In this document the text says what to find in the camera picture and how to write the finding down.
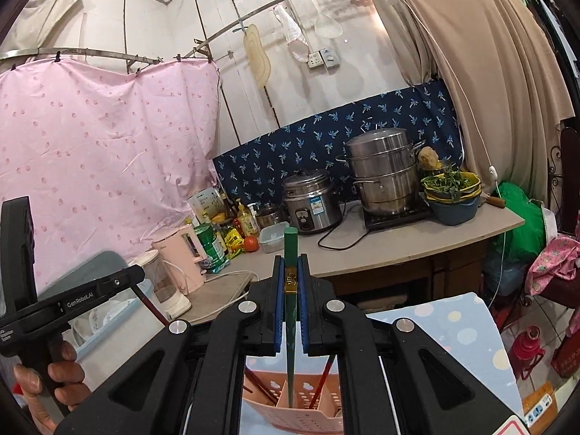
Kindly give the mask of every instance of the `pink plastic basket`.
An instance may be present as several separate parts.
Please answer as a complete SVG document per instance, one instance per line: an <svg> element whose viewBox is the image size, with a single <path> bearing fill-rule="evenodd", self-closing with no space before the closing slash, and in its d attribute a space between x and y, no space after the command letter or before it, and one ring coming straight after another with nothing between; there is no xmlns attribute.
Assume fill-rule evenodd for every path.
<svg viewBox="0 0 580 435"><path fill-rule="evenodd" d="M254 373L278 398L278 404L273 405L248 379L244 380L244 385L253 392L244 389L243 397L273 427L308 435L343 433L338 374L328 375L318 402L314 405L314 409L309 410L308 406L320 381L319 374L295 374L294 404L293 408L289 408L286 373L268 371Z"/></svg>

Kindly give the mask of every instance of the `green chopstick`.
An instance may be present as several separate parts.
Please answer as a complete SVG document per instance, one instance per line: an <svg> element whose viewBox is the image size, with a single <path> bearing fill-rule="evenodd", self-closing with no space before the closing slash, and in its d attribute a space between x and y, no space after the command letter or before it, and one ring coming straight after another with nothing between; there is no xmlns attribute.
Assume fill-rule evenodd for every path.
<svg viewBox="0 0 580 435"><path fill-rule="evenodd" d="M284 231L284 319L286 321L286 371L288 407L294 399L294 360L296 353L296 312L298 295L298 229Z"/></svg>

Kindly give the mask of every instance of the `dark blue patterned fabric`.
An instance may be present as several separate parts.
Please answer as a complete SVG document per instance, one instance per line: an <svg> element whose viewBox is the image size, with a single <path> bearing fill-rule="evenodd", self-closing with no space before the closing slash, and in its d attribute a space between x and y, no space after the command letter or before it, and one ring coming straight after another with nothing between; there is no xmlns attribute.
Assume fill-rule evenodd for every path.
<svg viewBox="0 0 580 435"><path fill-rule="evenodd" d="M462 148L456 114L443 80L392 91L311 116L214 158L225 190L248 203L280 203L282 180L298 170L326 168L341 200L356 199L348 166L335 160L344 143L381 127L407 129L440 158L457 164Z"/></svg>

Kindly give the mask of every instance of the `green plastic bag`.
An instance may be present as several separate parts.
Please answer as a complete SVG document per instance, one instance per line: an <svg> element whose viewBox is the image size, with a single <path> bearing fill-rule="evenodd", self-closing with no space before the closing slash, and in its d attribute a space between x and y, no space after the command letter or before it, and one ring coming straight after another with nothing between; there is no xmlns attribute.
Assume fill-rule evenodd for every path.
<svg viewBox="0 0 580 435"><path fill-rule="evenodd" d="M505 233L505 259L534 261L546 247L542 209L530 202L523 190L513 183L502 183L498 190L506 200L507 208L526 221L520 227ZM503 246L504 235L500 234L493 242L493 247L501 253Z"/></svg>

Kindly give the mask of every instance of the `rice cooker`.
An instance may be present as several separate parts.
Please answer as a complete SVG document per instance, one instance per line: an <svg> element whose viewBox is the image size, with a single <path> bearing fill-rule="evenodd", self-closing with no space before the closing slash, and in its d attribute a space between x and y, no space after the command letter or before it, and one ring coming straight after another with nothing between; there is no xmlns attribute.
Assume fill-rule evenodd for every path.
<svg viewBox="0 0 580 435"><path fill-rule="evenodd" d="M326 170L300 171L286 178L283 188L290 222L299 232L320 232L340 222L338 198Z"/></svg>

